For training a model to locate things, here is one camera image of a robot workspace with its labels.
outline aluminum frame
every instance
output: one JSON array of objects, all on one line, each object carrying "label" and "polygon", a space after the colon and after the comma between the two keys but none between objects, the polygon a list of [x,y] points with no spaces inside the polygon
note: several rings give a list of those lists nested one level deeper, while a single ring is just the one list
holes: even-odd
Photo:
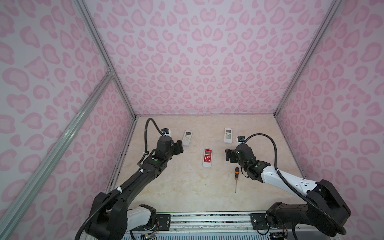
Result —
[{"label": "aluminum frame", "polygon": [[112,79],[113,75],[110,73],[104,76],[17,198],[9,206],[0,222],[1,240],[6,240],[11,236]]},{"label": "aluminum frame", "polygon": [[315,36],[313,37],[313,40],[310,44],[310,46],[307,49],[307,52],[304,55],[303,60],[301,61],[299,67],[297,68],[295,74],[292,77],[291,82],[289,83],[286,91],[283,94],[283,97],[281,98],[281,101],[279,105],[276,108],[276,111],[274,113],[275,116],[279,116],[281,113],[281,110],[283,109],[285,103],[288,100],[288,97],[291,95],[293,88],[296,86],[297,82],[300,80],[300,77],[305,69],[307,67],[309,61],[311,60],[311,57],[313,56],[316,48],[320,44],[323,36],[327,32],[328,28],[331,26],[333,20],[335,19],[336,13],[340,9],[340,6],[344,0],[333,0],[331,3],[331,6],[329,7],[327,13],[325,14],[325,17],[323,21],[321,22]]},{"label": "aluminum frame", "polygon": [[[170,227],[168,231],[159,232],[160,235],[177,235],[187,233],[194,236],[201,233],[256,233],[253,230],[250,214],[264,214],[266,211],[238,211],[238,212],[158,212],[157,214],[169,214]],[[270,229],[269,232],[281,232],[279,229]],[[319,232],[316,227],[298,224],[296,232]],[[144,231],[134,231],[139,236]],[[82,235],[82,240],[94,240],[91,235]]]},{"label": "aluminum frame", "polygon": [[125,159],[125,157],[127,155],[128,147],[129,147],[129,144],[131,142],[131,139],[132,139],[132,136],[133,136],[133,132],[134,132],[135,127],[136,127],[136,123],[137,123],[137,120],[135,119],[135,120],[132,121],[132,123],[130,125],[130,129],[128,130],[127,136],[124,139],[124,143],[125,143],[124,147],[121,149],[120,156],[117,159],[115,167],[114,167],[113,172],[111,174],[111,178],[109,180],[108,187],[105,190],[106,193],[108,193],[108,192],[112,191],[113,189],[115,189],[115,187],[117,185],[119,174],[120,174],[120,171],[121,171],[121,166],[122,166],[122,164],[124,162],[124,159]]},{"label": "aluminum frame", "polygon": [[103,41],[100,37],[100,34],[97,31],[95,23],[93,22],[93,19],[91,17],[91,14],[89,12],[87,4],[84,2],[84,0],[72,0],[72,1],[76,5],[78,13],[82,17],[82,19],[85,23],[85,26],[87,27],[89,33],[91,34],[91,37],[92,37],[93,41],[95,42],[95,45],[96,45],[97,49],[99,50],[100,56],[103,59],[108,71],[112,75],[115,75],[116,78],[114,79],[114,81],[116,82],[116,85],[118,87],[119,94],[123,98],[124,104],[128,108],[131,118],[135,119],[136,118],[135,112],[132,108],[132,105],[129,102],[127,93],[125,92],[125,90],[124,90],[124,88],[120,82],[120,79],[116,74],[116,70],[113,67],[112,61],[111,61],[111,59],[107,53],[107,50],[103,44]]}]

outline white robotic arm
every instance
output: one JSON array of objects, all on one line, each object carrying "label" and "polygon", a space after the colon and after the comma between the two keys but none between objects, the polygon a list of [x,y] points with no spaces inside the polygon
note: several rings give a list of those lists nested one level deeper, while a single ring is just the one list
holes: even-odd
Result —
[{"label": "white robotic arm", "polygon": [[[301,194],[304,196],[307,196],[307,191],[312,191],[316,186],[317,183],[312,180],[307,180],[304,178],[297,177],[295,175],[289,174],[284,171],[280,171],[280,173],[283,175],[283,177]],[[267,166],[264,168],[264,171],[261,173],[261,177],[263,182],[274,185],[276,187],[279,187],[283,189],[284,191],[289,192],[290,194],[293,194],[297,196],[279,177],[277,174],[275,168],[273,166]]]},{"label": "white robotic arm", "polygon": [[127,211],[128,226],[127,231],[130,231],[138,226],[146,225],[151,217],[151,211],[145,207],[137,207]]}]

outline red remote control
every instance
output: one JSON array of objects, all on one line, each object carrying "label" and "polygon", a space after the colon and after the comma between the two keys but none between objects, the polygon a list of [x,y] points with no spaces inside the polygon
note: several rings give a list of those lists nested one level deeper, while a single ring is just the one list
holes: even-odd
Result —
[{"label": "red remote control", "polygon": [[203,167],[211,167],[212,149],[206,148],[204,150]]}]

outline screwdriver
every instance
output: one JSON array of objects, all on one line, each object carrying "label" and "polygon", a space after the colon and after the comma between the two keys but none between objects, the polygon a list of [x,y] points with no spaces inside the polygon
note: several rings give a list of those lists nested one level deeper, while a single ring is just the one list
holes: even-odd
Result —
[{"label": "screwdriver", "polygon": [[239,180],[239,167],[235,168],[235,180],[236,180],[236,186],[235,186],[235,193],[237,190],[237,181]]}]

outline cable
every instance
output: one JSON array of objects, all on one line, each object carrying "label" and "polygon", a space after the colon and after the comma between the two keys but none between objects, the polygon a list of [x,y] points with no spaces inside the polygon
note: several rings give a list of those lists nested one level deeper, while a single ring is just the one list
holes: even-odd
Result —
[{"label": "cable", "polygon": [[[138,176],[137,176],[137,177],[136,177],[130,184],[124,186],[124,187],[122,188],[122,190],[124,191],[124,190],[126,190],[127,188],[129,188],[132,184],[134,184],[134,183],[137,181],[137,179],[139,179],[139,177],[141,176],[141,174],[138,175]],[[117,191],[117,193],[115,193],[114,195],[111,195],[107,200],[103,201],[103,203],[100,204],[99,207],[98,207],[95,211],[93,211],[93,213],[91,213],[91,214],[89,215],[89,217],[84,221],[84,223],[81,225],[81,227],[80,227],[79,230],[77,231],[74,240],[79,240],[79,239],[80,239],[80,236],[81,236],[82,232],[84,231],[85,226],[89,223],[89,221],[96,215],[96,213],[100,212],[101,209],[103,209],[103,207],[105,207],[105,206],[106,206],[112,199],[114,199],[114,198],[115,198],[117,195],[119,195],[119,194],[120,194],[120,192]]]},{"label": "cable", "polygon": [[293,234],[293,237],[295,238],[295,240],[298,240],[297,236],[296,236],[296,225],[297,223],[292,223],[292,234]]},{"label": "cable", "polygon": [[283,223],[283,224],[285,226],[285,230],[287,231],[287,233],[285,234],[285,238],[288,238],[288,228],[287,228],[287,225],[285,225],[285,223]]},{"label": "cable", "polygon": [[268,234],[268,232],[269,232],[269,229],[270,229],[270,226],[268,225],[268,222],[267,221],[265,221],[265,223],[267,224],[267,226],[268,226],[268,230],[265,232],[265,233],[260,233],[259,232],[259,230],[257,230],[257,224],[259,224],[260,222],[256,222],[256,225],[255,225],[255,229],[256,229],[256,232],[258,233],[258,234],[260,234],[260,235],[262,235],[262,236],[265,236],[265,235],[267,235]]},{"label": "cable", "polygon": [[242,168],[242,167],[240,167],[240,171],[241,171],[241,174],[242,174],[244,177],[249,177],[249,176],[244,175],[244,173],[243,173],[243,168]]},{"label": "cable", "polygon": [[153,124],[155,125],[157,131],[161,135],[164,135],[164,133],[162,133],[160,131],[159,127],[157,126],[157,124],[155,122],[155,120],[153,120],[153,118],[148,118],[146,123],[145,123],[145,128],[144,128],[144,154],[143,154],[143,157],[140,159],[140,161],[137,163],[137,165],[140,167],[140,170],[142,169],[141,162],[144,160],[145,156],[147,156],[149,154],[149,152],[148,152],[148,144],[147,144],[147,130],[148,130],[148,124],[149,124],[150,121],[153,122]]},{"label": "cable", "polygon": [[129,231],[129,234],[131,235],[131,238],[132,238],[132,240],[136,240],[135,236],[133,235],[133,232],[132,232],[132,230],[131,230],[131,231]]},{"label": "cable", "polygon": [[261,135],[261,136],[265,136],[267,137],[269,140],[271,140],[272,144],[273,144],[273,148],[275,150],[275,163],[274,163],[274,167],[275,167],[275,170],[276,170],[276,173],[277,175],[279,175],[279,177],[281,178],[281,180],[285,183],[285,185],[287,185],[297,196],[299,196],[301,199],[303,199],[304,201],[306,201],[309,205],[311,205],[314,209],[316,209],[319,213],[323,214],[328,220],[330,220],[334,225],[335,227],[338,229],[338,233],[339,234],[342,234],[342,235],[345,235],[347,233],[347,231],[345,230],[345,228],[338,222],[336,221],[332,216],[330,216],[328,213],[326,213],[323,209],[321,209],[319,206],[317,206],[317,204],[307,198],[306,196],[304,196],[303,194],[301,194],[299,191],[296,190],[296,188],[294,188],[285,178],[284,176],[280,173],[279,169],[277,168],[277,147],[276,147],[276,144],[275,142],[273,141],[273,139],[264,134],[264,133],[255,133],[255,134],[252,134],[251,136],[249,136],[245,141],[244,143],[246,143],[251,137],[254,137],[254,136],[257,136],[257,135]]},{"label": "cable", "polygon": [[155,233],[155,232],[159,229],[159,222],[156,222],[155,224],[157,225],[157,227],[156,227],[156,229],[151,233],[151,235],[152,235],[153,233]]}]

